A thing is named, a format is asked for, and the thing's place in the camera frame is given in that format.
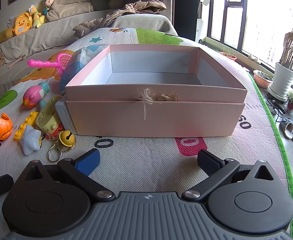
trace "red printed patch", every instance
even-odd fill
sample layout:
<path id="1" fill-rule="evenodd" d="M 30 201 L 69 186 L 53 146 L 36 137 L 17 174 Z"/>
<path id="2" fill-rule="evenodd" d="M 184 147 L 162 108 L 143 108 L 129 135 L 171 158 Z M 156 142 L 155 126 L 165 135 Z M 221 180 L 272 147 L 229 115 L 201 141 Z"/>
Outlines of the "red printed patch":
<path id="1" fill-rule="evenodd" d="M 184 156 L 197 155 L 200 150 L 208 147 L 202 137 L 175 138 L 179 152 Z"/>

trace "bell keychain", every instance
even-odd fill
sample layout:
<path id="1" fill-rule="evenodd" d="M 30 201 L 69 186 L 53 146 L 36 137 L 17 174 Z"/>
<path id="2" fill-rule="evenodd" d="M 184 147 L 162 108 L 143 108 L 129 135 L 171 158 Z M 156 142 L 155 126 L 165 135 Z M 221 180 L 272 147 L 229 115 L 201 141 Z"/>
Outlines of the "bell keychain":
<path id="1" fill-rule="evenodd" d="M 50 148 L 50 150 L 47 153 L 47 159 L 51 163 L 57 162 L 61 156 L 62 153 L 66 153 L 74 148 L 76 145 L 76 138 L 74 134 L 71 131 L 62 131 L 59 133 L 59 138 L 54 138 L 52 135 L 47 134 L 49 137 L 49 140 L 54 141 L 53 146 Z M 57 149 L 60 152 L 60 155 L 55 160 L 50 160 L 50 153 L 51 150 Z"/>

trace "metal screw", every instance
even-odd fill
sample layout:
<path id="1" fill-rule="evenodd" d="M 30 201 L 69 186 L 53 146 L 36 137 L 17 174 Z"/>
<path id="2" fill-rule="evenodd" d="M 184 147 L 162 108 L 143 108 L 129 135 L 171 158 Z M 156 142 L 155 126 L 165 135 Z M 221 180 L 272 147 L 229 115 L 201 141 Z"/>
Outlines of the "metal screw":
<path id="1" fill-rule="evenodd" d="M 112 197 L 112 192 L 111 191 L 108 191 L 108 190 L 100 190 L 97 193 L 97 196 L 99 198 L 110 198 L 110 197 Z"/>
<path id="2" fill-rule="evenodd" d="M 187 190 L 186 192 L 184 192 L 184 196 L 186 196 L 187 198 L 198 198 L 199 196 L 201 196 L 201 193 L 196 190 Z"/>

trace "white star toy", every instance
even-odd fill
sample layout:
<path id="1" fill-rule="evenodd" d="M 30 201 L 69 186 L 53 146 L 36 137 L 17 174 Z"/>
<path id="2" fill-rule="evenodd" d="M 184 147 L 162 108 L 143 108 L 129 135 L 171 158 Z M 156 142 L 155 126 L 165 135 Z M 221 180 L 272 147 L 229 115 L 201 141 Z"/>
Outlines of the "white star toy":
<path id="1" fill-rule="evenodd" d="M 27 124 L 24 133 L 20 139 L 20 144 L 25 155 L 30 155 L 33 151 L 40 150 L 41 146 L 41 131 L 34 129 Z"/>

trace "triangular hole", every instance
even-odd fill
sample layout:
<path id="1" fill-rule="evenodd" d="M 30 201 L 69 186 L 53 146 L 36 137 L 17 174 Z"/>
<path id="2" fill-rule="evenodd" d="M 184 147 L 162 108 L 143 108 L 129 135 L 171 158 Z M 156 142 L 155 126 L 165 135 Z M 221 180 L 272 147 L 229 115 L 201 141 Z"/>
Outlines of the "triangular hole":
<path id="1" fill-rule="evenodd" d="M 42 179 L 38 166 L 32 166 L 25 180 Z"/>
<path id="2" fill-rule="evenodd" d="M 255 174 L 256 179 L 266 179 L 266 180 L 273 180 L 272 175 L 268 171 L 266 166 L 260 166 L 259 170 Z"/>

